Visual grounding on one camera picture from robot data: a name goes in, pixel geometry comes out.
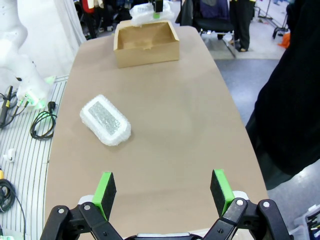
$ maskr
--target plastic bag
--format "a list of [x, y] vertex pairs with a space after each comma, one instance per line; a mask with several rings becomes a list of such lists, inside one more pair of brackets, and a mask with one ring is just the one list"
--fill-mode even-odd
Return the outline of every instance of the plastic bag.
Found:
[[173, 19], [175, 14], [171, 11], [171, 2], [164, 0], [163, 1], [163, 11], [159, 12], [159, 17], [154, 17], [154, 6], [152, 3], [143, 3], [135, 5], [130, 10], [130, 15], [132, 17], [131, 24], [133, 26], [141, 26], [142, 24], [158, 22], [161, 20], [170, 20]]

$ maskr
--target black pants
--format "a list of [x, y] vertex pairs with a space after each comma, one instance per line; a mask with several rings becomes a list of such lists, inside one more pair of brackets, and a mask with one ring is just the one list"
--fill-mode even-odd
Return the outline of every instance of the black pants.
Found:
[[274, 164], [265, 150], [257, 131], [255, 112], [252, 113], [245, 128], [258, 160], [266, 189], [274, 189], [280, 184], [292, 179], [293, 176], [284, 173]]
[[249, 48], [249, 27], [254, 6], [255, 2], [250, 0], [232, 0], [230, 2], [230, 20], [234, 27], [234, 39], [239, 39], [241, 48], [245, 50]]

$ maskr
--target green gripper pad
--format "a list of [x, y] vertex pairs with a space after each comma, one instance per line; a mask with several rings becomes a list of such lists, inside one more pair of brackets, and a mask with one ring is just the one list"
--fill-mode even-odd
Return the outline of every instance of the green gripper pad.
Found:
[[116, 184], [112, 172], [104, 172], [95, 190], [92, 203], [100, 210], [104, 218], [108, 221], [116, 196]]
[[221, 217], [235, 199], [235, 195], [232, 192], [223, 169], [214, 169], [212, 171], [210, 190], [216, 210], [218, 211], [219, 217]]

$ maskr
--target white package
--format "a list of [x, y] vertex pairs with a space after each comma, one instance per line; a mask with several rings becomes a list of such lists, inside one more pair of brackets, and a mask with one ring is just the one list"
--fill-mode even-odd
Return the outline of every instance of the white package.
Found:
[[82, 108], [80, 118], [105, 145], [117, 146], [131, 135], [127, 118], [101, 94]]
[[132, 17], [131, 24], [133, 26], [141, 26], [142, 24], [148, 24], [162, 20], [170, 20], [175, 16], [174, 12], [171, 11], [170, 2], [168, 0], [163, 1], [163, 10], [162, 12], [158, 13], [158, 18], [154, 18], [154, 13], [154, 6], [150, 2], [135, 5], [130, 10], [130, 15]]

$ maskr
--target white plug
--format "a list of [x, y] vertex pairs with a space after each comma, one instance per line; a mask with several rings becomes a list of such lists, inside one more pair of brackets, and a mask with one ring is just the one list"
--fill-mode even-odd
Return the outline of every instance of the white plug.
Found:
[[10, 148], [7, 152], [7, 154], [3, 155], [3, 159], [13, 163], [15, 161], [16, 158], [16, 150], [14, 148]]

